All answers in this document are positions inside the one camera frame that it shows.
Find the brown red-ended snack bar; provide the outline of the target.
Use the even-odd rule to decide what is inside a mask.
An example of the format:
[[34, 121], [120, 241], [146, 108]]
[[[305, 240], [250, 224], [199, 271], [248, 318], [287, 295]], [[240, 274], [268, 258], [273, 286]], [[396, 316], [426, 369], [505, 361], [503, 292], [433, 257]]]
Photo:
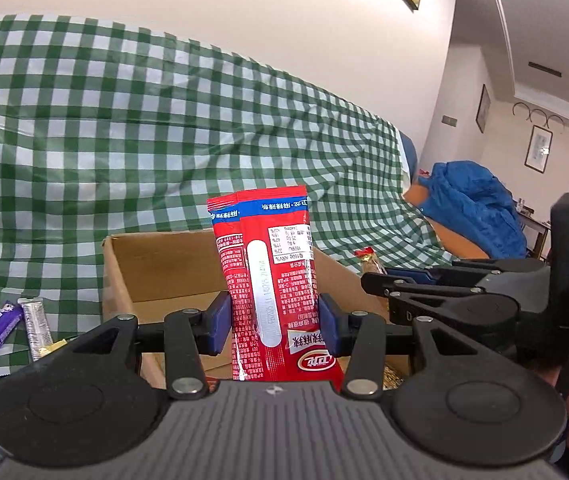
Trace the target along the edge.
[[354, 251], [354, 256], [358, 259], [361, 267], [361, 273], [375, 273], [386, 275], [386, 269], [380, 261], [375, 250], [371, 247], [365, 247]]

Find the clear bag of printed puffs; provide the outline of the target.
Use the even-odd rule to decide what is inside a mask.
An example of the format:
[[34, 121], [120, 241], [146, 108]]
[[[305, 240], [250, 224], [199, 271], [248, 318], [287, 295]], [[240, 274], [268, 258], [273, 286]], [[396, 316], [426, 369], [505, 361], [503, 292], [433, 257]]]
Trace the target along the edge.
[[409, 376], [410, 370], [406, 366], [386, 362], [383, 370], [383, 390], [398, 389]]

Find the red snack packet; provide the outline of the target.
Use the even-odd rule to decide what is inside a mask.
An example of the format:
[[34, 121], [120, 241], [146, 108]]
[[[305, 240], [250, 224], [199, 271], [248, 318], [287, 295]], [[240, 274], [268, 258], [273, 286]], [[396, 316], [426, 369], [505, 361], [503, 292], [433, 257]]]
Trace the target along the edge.
[[339, 387], [320, 331], [305, 186], [213, 197], [207, 210], [232, 300], [232, 378]]

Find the yellow Alpenliebe candy bar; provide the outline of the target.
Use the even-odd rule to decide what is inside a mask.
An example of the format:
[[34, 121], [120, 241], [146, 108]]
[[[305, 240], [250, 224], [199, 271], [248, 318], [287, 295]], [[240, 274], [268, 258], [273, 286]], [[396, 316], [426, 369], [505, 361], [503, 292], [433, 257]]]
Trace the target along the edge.
[[52, 352], [55, 352], [68, 344], [66, 339], [61, 339], [59, 341], [48, 344], [48, 346], [39, 349], [39, 356], [43, 358], [44, 356], [49, 356]]

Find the silver snack bar wrapper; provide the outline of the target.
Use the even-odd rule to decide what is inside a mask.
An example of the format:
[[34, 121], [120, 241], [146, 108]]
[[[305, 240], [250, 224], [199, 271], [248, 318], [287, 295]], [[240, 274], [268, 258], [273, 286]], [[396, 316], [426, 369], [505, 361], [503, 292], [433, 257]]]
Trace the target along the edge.
[[33, 361], [42, 357], [42, 350], [53, 344], [42, 298], [19, 298], [22, 308], [30, 355]]

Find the brown cardboard box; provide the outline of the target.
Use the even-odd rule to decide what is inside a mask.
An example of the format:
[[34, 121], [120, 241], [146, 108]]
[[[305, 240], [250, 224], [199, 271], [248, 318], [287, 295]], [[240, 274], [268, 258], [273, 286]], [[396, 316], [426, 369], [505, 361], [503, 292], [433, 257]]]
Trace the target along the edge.
[[[103, 242], [103, 321], [121, 313], [140, 324], [164, 321], [176, 310], [205, 310], [226, 281], [213, 231], [129, 233]], [[360, 276], [318, 248], [315, 266], [319, 292], [326, 292], [345, 312], [364, 310], [388, 322], [386, 298], [368, 295]], [[231, 379], [231, 336], [218, 356], [201, 356], [207, 377]], [[155, 388], [166, 388], [163, 353], [143, 353], [141, 376]]]

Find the dark side table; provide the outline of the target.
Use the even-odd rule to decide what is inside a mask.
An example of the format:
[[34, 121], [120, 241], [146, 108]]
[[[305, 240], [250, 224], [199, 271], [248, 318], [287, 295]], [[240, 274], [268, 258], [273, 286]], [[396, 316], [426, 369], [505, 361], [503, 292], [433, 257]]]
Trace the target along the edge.
[[525, 236], [527, 255], [538, 260], [546, 260], [547, 243], [550, 238], [550, 225], [548, 222], [540, 222], [523, 211], [517, 213], [522, 232]]

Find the blue jacket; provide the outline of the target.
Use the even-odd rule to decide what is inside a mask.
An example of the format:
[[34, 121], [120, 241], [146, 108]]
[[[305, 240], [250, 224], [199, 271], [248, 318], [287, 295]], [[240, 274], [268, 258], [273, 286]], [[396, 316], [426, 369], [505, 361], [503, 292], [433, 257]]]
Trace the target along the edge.
[[419, 183], [426, 217], [463, 236], [494, 259], [524, 258], [526, 238], [511, 192], [472, 160], [437, 162]]

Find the green white checkered cloth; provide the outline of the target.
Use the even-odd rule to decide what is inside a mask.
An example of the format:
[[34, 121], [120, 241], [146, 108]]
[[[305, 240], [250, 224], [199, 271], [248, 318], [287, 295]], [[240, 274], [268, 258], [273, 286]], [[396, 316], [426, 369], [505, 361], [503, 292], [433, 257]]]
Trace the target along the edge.
[[305, 185], [313, 241], [356, 270], [450, 261], [403, 202], [399, 131], [310, 82], [194, 40], [0, 16], [0, 307], [42, 297], [57, 338], [100, 321], [102, 242], [195, 231], [210, 197]]

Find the ceiling air vent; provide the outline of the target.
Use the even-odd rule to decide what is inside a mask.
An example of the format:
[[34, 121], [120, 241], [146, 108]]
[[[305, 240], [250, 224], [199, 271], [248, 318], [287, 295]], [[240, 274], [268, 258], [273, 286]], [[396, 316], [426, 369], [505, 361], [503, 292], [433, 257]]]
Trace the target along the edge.
[[557, 77], [557, 78], [562, 78], [563, 74], [562, 72], [560, 72], [559, 70], [556, 70], [555, 68], [546, 66], [546, 65], [542, 65], [536, 62], [528, 62], [528, 67], [530, 67], [532, 70], [538, 70], [539, 72]]

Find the wall switch plate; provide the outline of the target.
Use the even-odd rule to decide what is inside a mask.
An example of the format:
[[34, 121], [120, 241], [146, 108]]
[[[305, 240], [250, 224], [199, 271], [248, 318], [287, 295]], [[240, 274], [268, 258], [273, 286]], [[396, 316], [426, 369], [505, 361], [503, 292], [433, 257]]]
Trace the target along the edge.
[[458, 119], [455, 117], [450, 117], [450, 116], [444, 115], [441, 118], [441, 122], [447, 126], [455, 127], [458, 124]]

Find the far framed wall picture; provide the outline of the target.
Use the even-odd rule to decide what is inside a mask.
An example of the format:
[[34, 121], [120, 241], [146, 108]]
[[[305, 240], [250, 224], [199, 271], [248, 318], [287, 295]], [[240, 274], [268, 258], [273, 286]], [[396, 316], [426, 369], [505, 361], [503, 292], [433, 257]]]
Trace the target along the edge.
[[534, 125], [531, 129], [531, 138], [524, 160], [524, 165], [527, 168], [535, 170], [539, 174], [546, 171], [552, 139], [553, 133], [550, 130]]

